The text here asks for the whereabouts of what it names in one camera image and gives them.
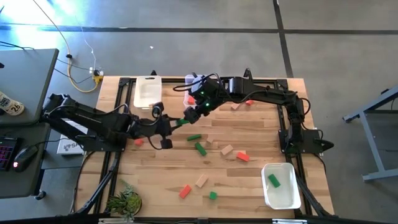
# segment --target white container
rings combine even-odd
[[[134,106],[148,110],[162,101],[162,78],[157,75],[138,77],[134,92]]]
[[[271,174],[278,179],[279,187],[275,188],[268,179]],[[273,209],[300,208],[299,188],[292,164],[287,162],[267,164],[261,170],[261,177],[266,205]]]
[[[193,75],[186,75],[186,76],[185,76],[185,84],[188,85],[188,84],[193,83],[193,80],[194,80],[194,79],[195,79],[195,77],[194,77]],[[188,108],[189,106],[195,107],[196,104],[190,105],[190,104],[188,103],[188,99],[189,99],[188,91],[185,91],[184,102],[183,102],[185,108]]]

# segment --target black metal frame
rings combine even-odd
[[[232,77],[221,77],[222,80],[226,80],[226,79],[229,79],[229,78],[232,78]],[[123,92],[123,89],[124,89],[125,86],[127,86],[127,95],[126,95],[125,103],[127,105],[129,105],[130,99],[131,99],[131,93],[132,93],[132,86],[133,86],[133,84],[135,82],[136,82],[136,78],[120,78],[120,81],[119,81],[119,84],[118,84],[118,92],[116,94],[116,101],[115,101],[114,107],[117,107],[117,106],[120,105],[122,92]],[[162,80],[162,83],[181,83],[181,82],[185,83],[184,77],[181,77],[181,78],[164,78]],[[256,84],[272,85],[274,88],[277,88],[277,89],[281,89],[281,88],[288,89],[288,84],[287,84],[287,80],[286,79],[261,79],[261,80],[254,79],[253,82],[256,83]],[[277,106],[277,110],[278,110],[278,115],[279,115],[280,132],[281,131],[285,131],[286,130],[286,124],[285,124],[285,120],[284,120],[283,108],[278,105]],[[281,149],[280,149],[281,152],[285,154],[286,162],[292,163],[292,158],[289,156],[289,154],[287,152],[283,152],[284,146],[281,145],[280,147],[281,147]],[[108,170],[110,158],[111,158],[111,153],[110,152],[105,152],[104,162],[103,162],[101,176],[100,176],[100,180],[99,180],[100,182],[104,178],[104,176],[106,175],[106,171]],[[303,167],[301,154],[298,153],[295,158],[297,160],[297,169],[298,169],[298,172],[296,173],[296,175],[303,180],[303,183],[305,185],[307,185],[307,182],[305,180],[305,173],[304,173],[304,167]],[[114,195],[114,190],[115,190],[115,187],[116,187],[116,180],[117,180],[117,176],[118,176],[118,167],[119,167],[119,161],[117,163],[117,166],[115,167],[115,169],[116,169],[115,173],[112,176],[112,181],[110,183],[110,188],[109,188],[108,199],[109,199],[109,197],[111,195]],[[102,195],[100,195],[98,197],[98,200],[95,203],[95,207],[94,207],[94,212],[95,213],[99,213],[100,212],[101,199],[102,199]],[[305,214],[306,215],[312,215],[312,208],[311,208],[310,202],[308,201],[307,198],[304,198],[303,201],[304,201],[304,207],[305,207]],[[295,216],[302,215],[302,212],[300,211],[299,208],[295,209],[294,213],[295,213]]]

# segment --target yellow cable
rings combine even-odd
[[[66,38],[63,36],[63,34],[62,34],[62,32],[60,31],[60,29],[57,27],[57,25],[55,25],[55,23],[54,23],[53,20],[47,15],[47,13],[45,13],[45,11],[39,6],[39,4],[37,4],[37,2],[36,2],[35,0],[33,0],[33,2],[35,2],[35,4],[37,5],[37,7],[39,7],[39,9],[45,14],[45,16],[47,16],[47,18],[51,21],[51,23],[55,26],[55,28],[57,28],[58,32],[61,34],[63,40],[65,41],[65,43],[66,43],[66,45],[67,45],[68,55],[70,55],[69,44],[68,44]],[[94,79],[94,82],[95,82],[94,88],[92,88],[91,90],[81,90],[79,87],[77,87],[77,85],[76,85],[76,84],[73,82],[73,80],[72,80],[72,76],[70,75],[70,69],[71,69],[71,67],[72,67],[72,60],[70,60],[70,58],[68,58],[68,68],[67,68],[67,72],[68,72],[68,77],[69,77],[70,83],[73,85],[73,87],[75,87],[78,91],[80,91],[80,92],[82,92],[82,93],[89,93],[89,92],[94,91],[94,90],[97,88],[98,83],[102,80],[102,79],[98,79],[98,78],[97,78],[97,79],[93,78],[93,79]]]

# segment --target keyboard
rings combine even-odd
[[[9,170],[18,151],[19,143],[19,138],[0,136],[0,171]]]

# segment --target red block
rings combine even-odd
[[[180,197],[182,199],[185,198],[185,196],[188,195],[188,193],[191,191],[191,187],[187,184],[181,191],[180,191]]]
[[[246,105],[251,106],[254,103],[254,100],[247,100],[247,102],[245,102]]]
[[[194,105],[195,104],[195,99],[192,96],[189,96],[188,98],[188,104],[189,105]]]
[[[142,140],[142,139],[136,139],[136,140],[134,140],[134,144],[135,144],[136,146],[141,146],[143,143],[144,143],[144,140]]]
[[[250,160],[250,157],[248,155],[242,153],[242,152],[238,152],[236,157],[241,159],[241,160],[243,160],[243,161],[246,161],[246,162],[249,162],[249,160]]]

